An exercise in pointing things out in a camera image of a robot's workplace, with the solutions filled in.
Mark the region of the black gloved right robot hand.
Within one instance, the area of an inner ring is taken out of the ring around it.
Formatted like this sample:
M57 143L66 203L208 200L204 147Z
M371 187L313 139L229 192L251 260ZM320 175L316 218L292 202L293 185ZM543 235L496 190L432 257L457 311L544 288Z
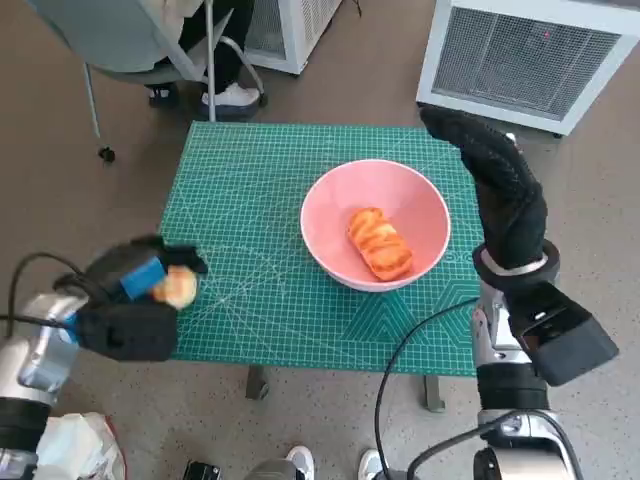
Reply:
M427 105L420 118L432 137L459 149L475 183L484 243L493 261L512 270L541 260L547 205L515 143L458 110Z

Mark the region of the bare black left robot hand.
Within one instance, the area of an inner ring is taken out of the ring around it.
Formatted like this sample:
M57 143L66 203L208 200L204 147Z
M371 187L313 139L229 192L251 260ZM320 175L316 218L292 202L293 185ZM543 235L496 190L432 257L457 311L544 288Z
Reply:
M166 244L162 236L148 235L107 250L86 268L84 278L101 287L111 300L134 301L164 281L170 267L208 273L195 245Z

